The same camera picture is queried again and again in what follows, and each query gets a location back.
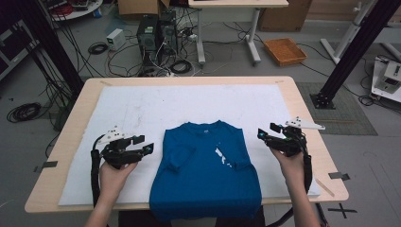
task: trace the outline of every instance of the white print on shirt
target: white print on shirt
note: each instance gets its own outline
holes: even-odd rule
[[[232,167],[231,164],[229,164],[229,163],[225,164],[226,158],[224,157],[223,153],[221,153],[221,151],[220,151],[218,148],[216,148],[216,154],[217,154],[219,157],[221,157],[221,162],[222,162],[224,165],[227,165],[227,166],[229,166],[229,167]]]

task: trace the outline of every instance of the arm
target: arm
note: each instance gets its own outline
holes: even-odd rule
[[[92,211],[91,216],[85,224],[85,227],[106,226],[110,213],[120,194],[121,189],[130,175],[136,168],[137,163],[129,164],[121,169],[115,169],[107,163],[100,168],[100,196]]]
[[[271,148],[271,152],[280,163],[281,171],[286,179],[289,196],[291,197],[294,209],[295,226],[320,227],[321,225],[305,192],[302,152],[291,157],[286,157],[280,151],[273,148]]]

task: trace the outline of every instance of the cardboard box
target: cardboard box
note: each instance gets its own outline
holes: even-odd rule
[[[354,21],[357,12],[353,9],[357,7],[358,2],[360,0],[313,0],[306,19]],[[399,21],[401,21],[401,8],[390,19],[390,22]]]
[[[286,8],[266,8],[259,19],[261,31],[301,31],[312,0],[288,0]]]
[[[118,0],[120,15],[159,14],[169,7],[170,0]]]

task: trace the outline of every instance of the wooden table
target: wooden table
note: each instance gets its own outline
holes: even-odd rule
[[[260,57],[253,42],[259,19],[260,8],[287,7],[287,0],[219,0],[219,1],[194,1],[189,0],[189,7],[200,9],[198,11],[198,62],[203,65],[206,62],[202,42],[202,23],[209,22],[252,22],[251,30],[245,40],[253,56],[253,65],[260,63]]]
[[[89,79],[86,81],[61,135],[53,148],[48,162],[57,161],[56,167],[44,168],[36,182],[26,211],[29,213],[88,211],[91,205],[59,206],[69,167],[87,128],[99,95],[105,86],[168,86],[168,85],[214,85],[214,84],[276,84],[280,88],[288,112],[293,116],[312,121],[312,117],[290,77],[213,77],[213,78],[134,78],[134,79]],[[318,131],[303,130],[312,155],[315,178],[321,195],[311,198],[314,202],[345,201],[348,192],[341,179],[331,180],[328,173],[337,172],[333,160]],[[290,200],[263,199],[263,204],[290,203]],[[147,203],[118,204],[115,209],[148,209]]]

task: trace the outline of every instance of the white mat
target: white mat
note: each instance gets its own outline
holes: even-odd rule
[[[148,202],[162,159],[165,130],[188,121],[200,124],[217,120],[244,131],[262,198],[289,198],[280,166],[269,148],[257,138],[257,129],[281,136],[270,131],[270,122],[284,125],[291,117],[295,116],[289,115],[277,85],[105,87],[74,157],[59,205],[92,204],[90,152],[97,137],[114,126],[127,136],[146,136],[145,143],[134,148],[154,143],[153,153],[132,172],[117,201],[136,203]],[[315,181],[309,195],[320,195]]]

